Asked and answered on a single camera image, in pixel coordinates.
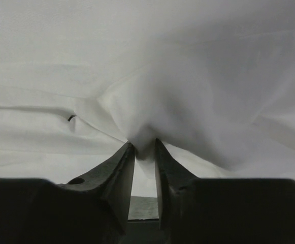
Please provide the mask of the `white polo shirt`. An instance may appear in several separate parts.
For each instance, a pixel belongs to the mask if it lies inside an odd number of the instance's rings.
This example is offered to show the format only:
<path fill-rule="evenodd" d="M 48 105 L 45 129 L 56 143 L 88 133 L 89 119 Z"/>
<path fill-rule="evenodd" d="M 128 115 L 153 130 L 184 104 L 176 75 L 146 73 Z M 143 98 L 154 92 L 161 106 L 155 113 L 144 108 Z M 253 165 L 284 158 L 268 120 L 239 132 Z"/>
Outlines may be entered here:
<path fill-rule="evenodd" d="M 65 183 L 159 138 L 199 177 L 295 180 L 295 1 L 0 1 L 0 177 Z"/>

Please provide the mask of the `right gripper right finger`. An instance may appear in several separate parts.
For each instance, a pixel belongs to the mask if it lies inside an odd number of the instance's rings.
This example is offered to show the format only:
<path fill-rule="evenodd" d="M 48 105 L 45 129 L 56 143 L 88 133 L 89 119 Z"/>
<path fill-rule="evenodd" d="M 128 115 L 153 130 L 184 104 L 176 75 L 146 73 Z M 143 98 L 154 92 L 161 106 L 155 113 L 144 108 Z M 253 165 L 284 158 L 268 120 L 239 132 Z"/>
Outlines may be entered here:
<path fill-rule="evenodd" d="M 159 139 L 155 141 L 154 160 L 161 229 L 197 230 L 199 178 L 175 160 Z"/>

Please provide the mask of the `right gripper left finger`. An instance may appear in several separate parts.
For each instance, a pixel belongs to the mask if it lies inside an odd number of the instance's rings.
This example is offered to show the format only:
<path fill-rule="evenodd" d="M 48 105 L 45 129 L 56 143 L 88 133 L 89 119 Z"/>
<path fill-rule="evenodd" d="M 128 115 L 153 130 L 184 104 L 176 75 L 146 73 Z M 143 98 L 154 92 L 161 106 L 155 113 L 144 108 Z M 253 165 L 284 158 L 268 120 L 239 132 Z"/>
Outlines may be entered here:
<path fill-rule="evenodd" d="M 134 164 L 135 148 L 127 142 L 98 166 L 60 184 L 70 194 L 63 225 L 72 231 L 97 231 L 111 226 L 124 235 Z"/>

